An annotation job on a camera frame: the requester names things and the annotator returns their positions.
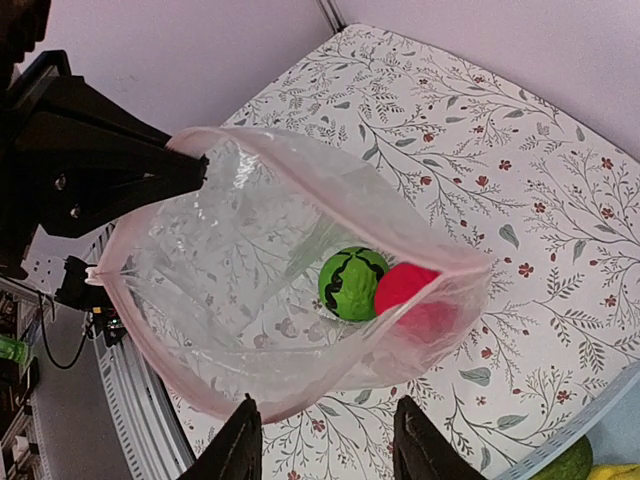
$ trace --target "table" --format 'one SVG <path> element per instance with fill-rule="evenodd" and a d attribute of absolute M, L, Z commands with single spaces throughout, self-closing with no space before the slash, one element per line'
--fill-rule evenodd
<path fill-rule="evenodd" d="M 422 378 L 338 392 L 265 427 L 265 475 L 392 478 L 412 395 L 488 478 L 640 358 L 640 165 L 531 92 L 461 58 L 348 27 L 228 125 L 283 128 L 375 166 L 429 220 L 493 255 L 489 307 Z M 196 453 L 220 428 L 177 395 Z"/>

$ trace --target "yellow banana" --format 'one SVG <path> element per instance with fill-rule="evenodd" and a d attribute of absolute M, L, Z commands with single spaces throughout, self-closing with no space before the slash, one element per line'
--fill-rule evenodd
<path fill-rule="evenodd" d="M 640 465 L 599 465 L 588 480 L 640 480 Z"/>

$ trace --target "dark green object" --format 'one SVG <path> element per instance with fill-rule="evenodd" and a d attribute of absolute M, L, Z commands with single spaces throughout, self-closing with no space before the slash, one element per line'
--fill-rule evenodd
<path fill-rule="evenodd" d="M 532 480 L 586 480 L 593 467 L 593 450 L 584 436 L 533 476 Z"/>
<path fill-rule="evenodd" d="M 320 271 L 320 300 L 343 320 L 371 320 L 376 316 L 373 299 L 378 283 L 388 271 L 385 259 L 373 250 L 365 247 L 340 250 Z"/>

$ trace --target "green object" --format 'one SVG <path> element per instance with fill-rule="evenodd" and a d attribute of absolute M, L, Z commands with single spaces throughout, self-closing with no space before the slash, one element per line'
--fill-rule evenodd
<path fill-rule="evenodd" d="M 20 365 L 27 363 L 29 345 L 13 338 L 0 335 L 0 358 L 12 360 Z"/>
<path fill-rule="evenodd" d="M 593 467 L 593 450 L 584 436 L 543 468 L 532 480 L 586 480 Z"/>
<path fill-rule="evenodd" d="M 388 271 L 385 259 L 373 250 L 365 247 L 340 250 L 320 271 L 320 300 L 343 320 L 371 320 L 376 316 L 373 299 L 378 283 Z"/>

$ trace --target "red ball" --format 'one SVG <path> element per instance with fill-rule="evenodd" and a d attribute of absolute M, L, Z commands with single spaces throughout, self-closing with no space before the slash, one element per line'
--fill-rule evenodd
<path fill-rule="evenodd" d="M 426 285 L 440 276 L 440 272 L 401 263 L 382 277 L 376 290 L 374 308 L 382 315 L 388 309 L 411 299 Z M 398 320 L 398 325 L 420 341 L 433 343 L 451 331 L 457 309 L 444 302 L 419 303 Z"/>

